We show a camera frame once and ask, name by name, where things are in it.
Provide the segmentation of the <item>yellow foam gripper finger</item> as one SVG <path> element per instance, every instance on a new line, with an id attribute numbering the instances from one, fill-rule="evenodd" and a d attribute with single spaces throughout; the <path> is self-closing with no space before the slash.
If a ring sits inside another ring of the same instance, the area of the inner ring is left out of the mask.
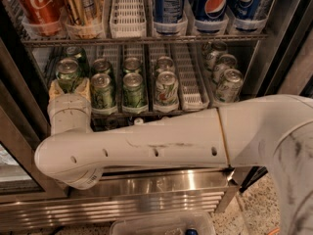
<path id="1" fill-rule="evenodd" d="M 58 80 L 57 79 L 53 80 L 49 88 L 49 100 L 52 101 L 55 98 L 62 96 L 64 94 L 65 92 L 60 87 Z"/>
<path id="2" fill-rule="evenodd" d="M 90 80 L 87 77 L 84 77 L 81 83 L 76 87 L 75 93 L 84 97 L 86 100 L 91 100 L 90 94 Z"/>

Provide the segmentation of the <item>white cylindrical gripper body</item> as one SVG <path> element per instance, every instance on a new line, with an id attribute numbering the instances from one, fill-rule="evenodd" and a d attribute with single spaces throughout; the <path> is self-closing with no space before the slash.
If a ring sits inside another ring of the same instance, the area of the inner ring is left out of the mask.
<path id="1" fill-rule="evenodd" d="M 51 134 L 60 134 L 70 130 L 92 131 L 91 104 L 83 96 L 64 94 L 52 99 L 48 105 Z"/>

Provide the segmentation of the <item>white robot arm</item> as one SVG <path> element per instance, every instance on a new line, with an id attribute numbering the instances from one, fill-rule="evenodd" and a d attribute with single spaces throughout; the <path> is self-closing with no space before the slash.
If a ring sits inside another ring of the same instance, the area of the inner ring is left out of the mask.
<path id="1" fill-rule="evenodd" d="M 49 94 L 52 134 L 34 155 L 45 175 L 85 190 L 110 165 L 261 165 L 276 185 L 280 235 L 313 235 L 313 99 L 269 95 L 94 132 L 82 93 Z"/>

